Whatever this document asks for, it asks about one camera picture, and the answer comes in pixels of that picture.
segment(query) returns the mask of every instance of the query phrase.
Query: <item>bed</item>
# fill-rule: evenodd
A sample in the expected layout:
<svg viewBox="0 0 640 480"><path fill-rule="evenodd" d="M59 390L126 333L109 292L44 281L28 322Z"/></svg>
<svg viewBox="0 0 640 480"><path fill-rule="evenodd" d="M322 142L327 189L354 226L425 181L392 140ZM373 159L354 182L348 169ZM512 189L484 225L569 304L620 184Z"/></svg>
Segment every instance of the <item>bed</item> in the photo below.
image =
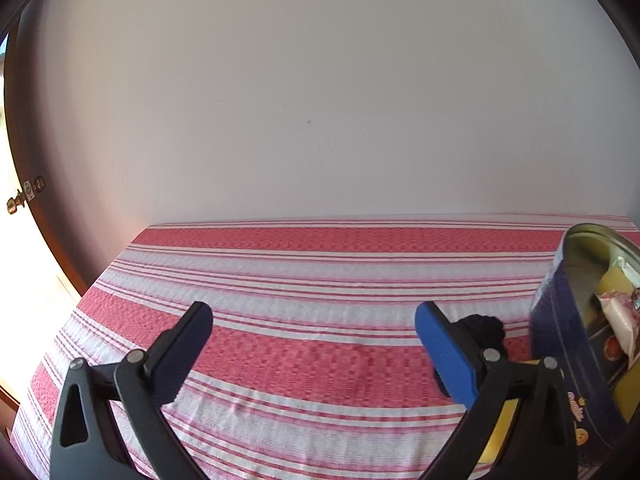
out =
<svg viewBox="0 0 640 480"><path fill-rule="evenodd" d="M529 354L531 299L570 225L636 243L620 216L466 215L152 226L103 272L56 335L12 444L40 479L71 359L148 348L194 300L212 337L163 412L212 478L417 478L463 414L438 390L414 332L434 300L457 320L500 317L510 358ZM136 467L155 477L124 411ZM488 466L478 466L480 476Z"/></svg>

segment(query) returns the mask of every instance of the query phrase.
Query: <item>blue gripper pad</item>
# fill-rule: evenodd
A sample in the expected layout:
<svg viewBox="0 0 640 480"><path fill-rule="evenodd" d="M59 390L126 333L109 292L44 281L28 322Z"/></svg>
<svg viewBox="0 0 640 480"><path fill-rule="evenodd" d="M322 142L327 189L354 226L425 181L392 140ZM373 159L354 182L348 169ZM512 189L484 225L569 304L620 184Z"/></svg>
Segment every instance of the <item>blue gripper pad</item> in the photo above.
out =
<svg viewBox="0 0 640 480"><path fill-rule="evenodd" d="M475 351L468 341L460 341L466 334L456 334L456 327L432 301L425 301L415 309L415 331L451 398L470 409L478 396L480 363L479 356L465 355L465 350ZM466 349L460 348L461 344L466 344Z"/></svg>

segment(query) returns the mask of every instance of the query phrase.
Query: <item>metal screw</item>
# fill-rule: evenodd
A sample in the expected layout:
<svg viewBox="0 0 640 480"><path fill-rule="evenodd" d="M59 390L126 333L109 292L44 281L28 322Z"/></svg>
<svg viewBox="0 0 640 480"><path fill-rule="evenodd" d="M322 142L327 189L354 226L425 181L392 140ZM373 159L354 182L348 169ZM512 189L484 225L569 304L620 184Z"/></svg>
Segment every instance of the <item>metal screw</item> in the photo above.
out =
<svg viewBox="0 0 640 480"><path fill-rule="evenodd" d="M549 368L549 370L555 370L558 368L558 361L553 357L547 356L542 362L545 364L545 367Z"/></svg>
<svg viewBox="0 0 640 480"><path fill-rule="evenodd" d="M482 357L485 361L489 361L490 363L497 363L500 360L500 352L498 352L495 348L485 348L482 351Z"/></svg>
<svg viewBox="0 0 640 480"><path fill-rule="evenodd" d="M80 368L82 368L83 364L84 364L84 359L82 359L81 357L76 357L73 361L69 363L69 368L71 368L72 370L79 370Z"/></svg>
<svg viewBox="0 0 640 480"><path fill-rule="evenodd" d="M127 361L132 364L139 363L145 358L145 351L140 348L136 348L127 354Z"/></svg>

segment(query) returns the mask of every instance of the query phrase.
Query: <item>red and white striped fabric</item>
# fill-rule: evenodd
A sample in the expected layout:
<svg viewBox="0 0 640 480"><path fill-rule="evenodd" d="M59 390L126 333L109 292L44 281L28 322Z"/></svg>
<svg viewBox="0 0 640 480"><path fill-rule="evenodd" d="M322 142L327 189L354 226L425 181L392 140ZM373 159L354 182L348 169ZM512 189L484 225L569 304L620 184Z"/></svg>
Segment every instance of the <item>red and white striped fabric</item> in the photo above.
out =
<svg viewBox="0 0 640 480"><path fill-rule="evenodd" d="M15 449L41 479L69 362L147 348L194 300L210 341L163 411L211 478L411 479L463 407L443 397L414 332L434 300L456 320L500 317L527 358L527 317L562 233L591 221L640 242L626 218L472 215L154 226L104 271L39 365ZM124 412L137 468L155 476ZM481 475L480 466L475 475Z"/></svg>

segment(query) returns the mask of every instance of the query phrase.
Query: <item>open tin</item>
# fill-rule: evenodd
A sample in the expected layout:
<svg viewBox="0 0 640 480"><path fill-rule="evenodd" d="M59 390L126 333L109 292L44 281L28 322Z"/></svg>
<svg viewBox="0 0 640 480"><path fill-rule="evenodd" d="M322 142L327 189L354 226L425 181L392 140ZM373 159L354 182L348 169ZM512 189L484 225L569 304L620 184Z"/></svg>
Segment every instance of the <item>open tin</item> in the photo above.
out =
<svg viewBox="0 0 640 480"><path fill-rule="evenodd" d="M595 297L620 256L640 271L640 250L625 237L597 224L571 227L530 316L532 357L553 356L562 369L582 466L602 464L626 430L612 394L614 380L626 372L626 356L607 353L612 331Z"/></svg>

